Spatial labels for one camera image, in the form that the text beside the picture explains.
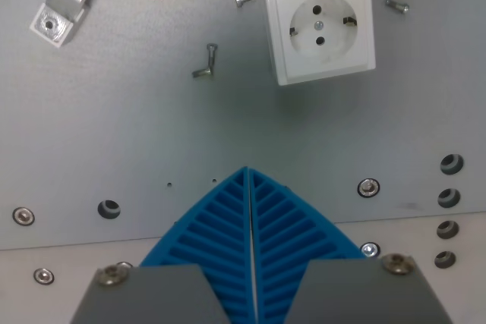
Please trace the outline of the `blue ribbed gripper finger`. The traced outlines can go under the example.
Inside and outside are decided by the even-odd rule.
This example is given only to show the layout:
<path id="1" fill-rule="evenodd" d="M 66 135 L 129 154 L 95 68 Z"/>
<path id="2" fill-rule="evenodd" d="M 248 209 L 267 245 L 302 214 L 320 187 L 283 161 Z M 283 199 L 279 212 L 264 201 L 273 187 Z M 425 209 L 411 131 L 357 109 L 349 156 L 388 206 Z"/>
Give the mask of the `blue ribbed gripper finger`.
<path id="1" fill-rule="evenodd" d="M 73 323 L 254 323 L 248 169 L 195 203 L 139 266 L 98 270 Z"/>
<path id="2" fill-rule="evenodd" d="M 416 261 L 368 258 L 315 208 L 249 172 L 260 323 L 449 323 Z"/>

